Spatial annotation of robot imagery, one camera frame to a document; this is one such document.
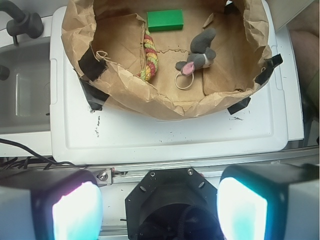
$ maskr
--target glowing light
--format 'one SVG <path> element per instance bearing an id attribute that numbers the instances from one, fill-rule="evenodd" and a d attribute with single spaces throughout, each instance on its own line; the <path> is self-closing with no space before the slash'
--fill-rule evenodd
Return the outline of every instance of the glowing light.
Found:
<path id="1" fill-rule="evenodd" d="M 217 192 L 217 213 L 227 240 L 263 240 L 267 200 L 233 177 L 224 178 Z"/>
<path id="2" fill-rule="evenodd" d="M 88 181 L 52 206 L 55 240 L 97 240 L 102 220 L 100 189 Z"/>

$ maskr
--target green block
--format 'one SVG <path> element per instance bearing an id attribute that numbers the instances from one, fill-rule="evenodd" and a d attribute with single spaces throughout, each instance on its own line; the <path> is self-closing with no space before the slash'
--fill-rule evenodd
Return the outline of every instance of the green block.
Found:
<path id="1" fill-rule="evenodd" d="M 147 12 L 149 32 L 181 30 L 184 27 L 182 10 Z"/>

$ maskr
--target sink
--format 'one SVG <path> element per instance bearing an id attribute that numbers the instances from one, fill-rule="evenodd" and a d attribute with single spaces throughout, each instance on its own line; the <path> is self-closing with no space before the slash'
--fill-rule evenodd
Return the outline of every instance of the sink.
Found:
<path id="1" fill-rule="evenodd" d="M 0 48 L 0 134 L 50 130 L 50 37 Z"/>

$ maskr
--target black faucet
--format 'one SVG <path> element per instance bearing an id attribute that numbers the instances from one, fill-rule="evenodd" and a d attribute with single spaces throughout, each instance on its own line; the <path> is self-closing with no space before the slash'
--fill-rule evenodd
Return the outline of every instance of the black faucet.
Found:
<path id="1" fill-rule="evenodd" d="M 44 25 L 38 13 L 21 11 L 13 2 L 0 0 L 0 12 L 10 15 L 13 20 L 8 21 L 6 30 L 13 37 L 14 45 L 18 45 L 17 35 L 27 34 L 30 38 L 36 39 L 44 31 Z"/>

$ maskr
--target gray stuffed mouse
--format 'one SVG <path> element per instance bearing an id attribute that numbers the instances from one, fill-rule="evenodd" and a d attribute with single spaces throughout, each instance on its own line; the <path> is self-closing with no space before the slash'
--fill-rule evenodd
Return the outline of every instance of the gray stuffed mouse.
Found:
<path id="1" fill-rule="evenodd" d="M 190 76 L 195 70 L 211 66 L 216 57 L 216 52 L 210 48 L 212 40 L 216 36 L 214 28 L 208 28 L 197 35 L 190 44 L 191 54 L 186 61 L 179 61 L 175 68 L 183 76 Z"/>

